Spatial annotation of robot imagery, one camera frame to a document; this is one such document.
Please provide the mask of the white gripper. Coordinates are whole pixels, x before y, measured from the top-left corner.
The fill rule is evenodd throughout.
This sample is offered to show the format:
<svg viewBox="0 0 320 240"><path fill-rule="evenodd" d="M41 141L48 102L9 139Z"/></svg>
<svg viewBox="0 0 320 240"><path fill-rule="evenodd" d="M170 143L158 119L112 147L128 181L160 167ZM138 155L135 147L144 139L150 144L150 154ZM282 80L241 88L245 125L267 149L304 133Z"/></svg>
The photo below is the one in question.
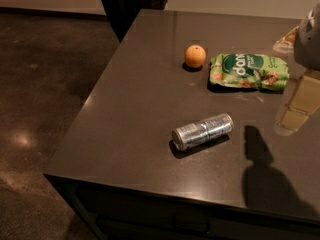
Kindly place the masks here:
<svg viewBox="0 0 320 240"><path fill-rule="evenodd" d="M309 69L320 70L320 2L305 19L277 40L273 50L294 52L295 61ZM290 89L290 97L278 110L274 131L281 136L297 132L320 108L320 72L306 72Z"/></svg>

